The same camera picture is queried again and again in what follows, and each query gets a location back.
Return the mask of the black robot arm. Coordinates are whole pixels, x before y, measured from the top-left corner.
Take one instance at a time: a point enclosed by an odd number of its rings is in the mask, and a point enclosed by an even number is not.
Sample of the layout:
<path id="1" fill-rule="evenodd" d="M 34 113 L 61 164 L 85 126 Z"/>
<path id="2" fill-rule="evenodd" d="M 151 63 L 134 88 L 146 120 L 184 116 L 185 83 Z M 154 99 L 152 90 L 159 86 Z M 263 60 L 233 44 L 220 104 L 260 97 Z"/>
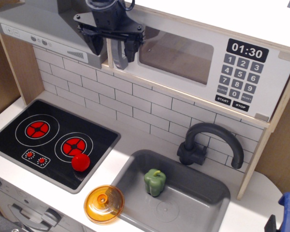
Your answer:
<path id="1" fill-rule="evenodd" d="M 133 62 L 145 41 L 145 27 L 127 15 L 135 1 L 129 7 L 123 0 L 87 0 L 86 4 L 91 12 L 76 14 L 73 19 L 90 50 L 99 55 L 104 39 L 111 39 L 115 43 L 112 51 L 114 62 L 121 68 L 125 62 Z"/>

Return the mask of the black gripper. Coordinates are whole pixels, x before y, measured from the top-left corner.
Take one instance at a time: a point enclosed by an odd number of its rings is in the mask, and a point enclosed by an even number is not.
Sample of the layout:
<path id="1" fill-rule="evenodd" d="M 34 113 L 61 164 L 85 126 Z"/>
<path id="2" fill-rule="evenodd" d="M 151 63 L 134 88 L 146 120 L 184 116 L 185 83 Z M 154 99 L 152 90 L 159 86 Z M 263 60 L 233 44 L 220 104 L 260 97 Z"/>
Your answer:
<path id="1" fill-rule="evenodd" d="M 90 50 L 100 55 L 104 38 L 124 41 L 125 56 L 128 62 L 134 62 L 135 54 L 144 43 L 145 28 L 128 17 L 120 6 L 107 9 L 92 9 L 89 13 L 76 14 L 78 30 Z"/>

